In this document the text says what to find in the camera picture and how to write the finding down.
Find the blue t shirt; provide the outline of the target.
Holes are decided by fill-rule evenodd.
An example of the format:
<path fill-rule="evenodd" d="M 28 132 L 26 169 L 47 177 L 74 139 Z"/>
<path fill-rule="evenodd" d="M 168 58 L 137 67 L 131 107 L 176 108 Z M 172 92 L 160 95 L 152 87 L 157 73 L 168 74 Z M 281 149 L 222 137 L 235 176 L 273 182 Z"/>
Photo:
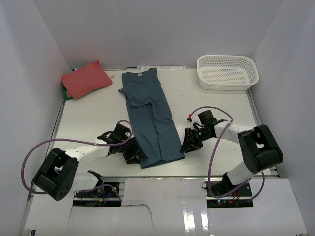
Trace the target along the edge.
<path fill-rule="evenodd" d="M 184 159 L 181 141 L 155 68 L 122 74 L 119 92 L 125 96 L 134 135 L 146 158 L 142 168 Z"/>

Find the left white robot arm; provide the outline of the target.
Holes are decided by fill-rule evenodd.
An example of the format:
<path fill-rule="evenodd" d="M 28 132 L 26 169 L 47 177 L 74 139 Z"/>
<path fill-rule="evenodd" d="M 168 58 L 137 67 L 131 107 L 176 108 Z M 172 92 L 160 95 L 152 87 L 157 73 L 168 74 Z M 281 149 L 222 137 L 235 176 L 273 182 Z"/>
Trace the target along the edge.
<path fill-rule="evenodd" d="M 120 153 L 128 164 L 138 164 L 142 160 L 147 160 L 133 131 L 118 122 L 114 130 L 103 133 L 92 143 L 83 142 L 82 146 L 68 150 L 52 149 L 33 181 L 56 201 L 63 199 L 71 191 L 99 196 L 111 185 L 95 171 L 80 173 L 78 170 L 116 153 Z"/>

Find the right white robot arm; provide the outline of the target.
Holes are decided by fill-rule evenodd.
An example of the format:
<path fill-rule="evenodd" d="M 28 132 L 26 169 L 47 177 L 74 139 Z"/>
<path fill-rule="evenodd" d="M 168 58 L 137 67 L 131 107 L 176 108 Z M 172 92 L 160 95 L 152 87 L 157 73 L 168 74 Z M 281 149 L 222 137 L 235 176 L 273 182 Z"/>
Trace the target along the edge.
<path fill-rule="evenodd" d="M 274 167 L 284 160 L 284 155 L 267 125 L 241 126 L 230 120 L 216 119 L 211 110 L 201 112 L 200 122 L 193 122 L 184 130 L 181 152 L 200 150 L 204 141 L 225 139 L 240 146 L 242 162 L 226 172 L 222 180 L 211 184 L 208 180 L 204 189 L 214 198 L 234 196 L 256 174 Z"/>

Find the white plastic laundry basket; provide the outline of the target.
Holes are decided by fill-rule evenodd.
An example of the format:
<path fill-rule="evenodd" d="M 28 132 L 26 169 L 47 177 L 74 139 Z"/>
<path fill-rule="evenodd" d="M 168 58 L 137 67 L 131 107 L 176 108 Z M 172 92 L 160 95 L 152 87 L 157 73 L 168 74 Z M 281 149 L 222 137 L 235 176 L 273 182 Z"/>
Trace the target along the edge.
<path fill-rule="evenodd" d="M 207 90 L 245 91 L 259 81 L 254 61 L 245 56 L 203 55 L 196 68 L 199 83 Z"/>

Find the folded red t shirt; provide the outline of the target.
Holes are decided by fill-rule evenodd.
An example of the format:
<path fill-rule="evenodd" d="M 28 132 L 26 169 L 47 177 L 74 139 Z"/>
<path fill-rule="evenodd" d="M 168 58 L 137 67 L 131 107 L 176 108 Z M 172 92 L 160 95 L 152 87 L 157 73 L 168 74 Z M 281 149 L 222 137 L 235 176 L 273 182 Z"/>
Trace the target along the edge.
<path fill-rule="evenodd" d="M 74 100 L 113 84 L 98 60 L 62 75 L 61 83 Z"/>

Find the folded green t shirt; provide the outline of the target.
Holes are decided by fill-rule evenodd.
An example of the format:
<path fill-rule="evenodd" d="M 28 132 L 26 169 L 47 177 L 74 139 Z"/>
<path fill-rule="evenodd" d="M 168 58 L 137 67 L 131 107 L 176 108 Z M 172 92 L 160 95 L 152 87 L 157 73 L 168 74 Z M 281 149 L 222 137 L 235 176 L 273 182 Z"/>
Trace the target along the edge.
<path fill-rule="evenodd" d="M 70 93 L 68 92 L 68 90 L 65 86 L 63 86 L 63 93 L 64 93 L 66 101 L 73 99 L 73 97 L 70 95 Z"/>

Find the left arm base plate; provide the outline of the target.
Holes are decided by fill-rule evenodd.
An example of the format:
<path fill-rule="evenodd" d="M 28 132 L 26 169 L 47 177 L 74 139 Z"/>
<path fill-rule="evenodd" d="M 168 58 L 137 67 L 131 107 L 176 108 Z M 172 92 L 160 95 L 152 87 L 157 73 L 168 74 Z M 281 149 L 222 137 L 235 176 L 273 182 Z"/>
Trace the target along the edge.
<path fill-rule="evenodd" d="M 117 193 L 120 191 L 119 182 L 105 182 L 105 184 L 110 184 L 110 186 L 104 186 L 98 190 L 87 193 L 76 193 L 73 206 L 75 207 L 120 207 L 121 201 L 117 197 Z"/>

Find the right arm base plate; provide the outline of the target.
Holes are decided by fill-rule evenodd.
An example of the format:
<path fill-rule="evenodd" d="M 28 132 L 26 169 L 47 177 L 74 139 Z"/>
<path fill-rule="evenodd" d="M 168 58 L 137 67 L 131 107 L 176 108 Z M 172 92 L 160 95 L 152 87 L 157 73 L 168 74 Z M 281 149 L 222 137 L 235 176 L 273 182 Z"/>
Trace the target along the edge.
<path fill-rule="evenodd" d="M 203 182 L 201 187 L 206 191 L 206 201 L 208 209 L 228 209 L 228 208 L 253 208 L 253 200 L 251 199 L 252 191 L 250 185 L 246 183 L 239 189 L 224 196 L 223 198 L 215 198 L 221 196 L 234 188 L 225 186 L 223 181 L 211 181 L 211 191 L 208 189 L 208 182 Z"/>

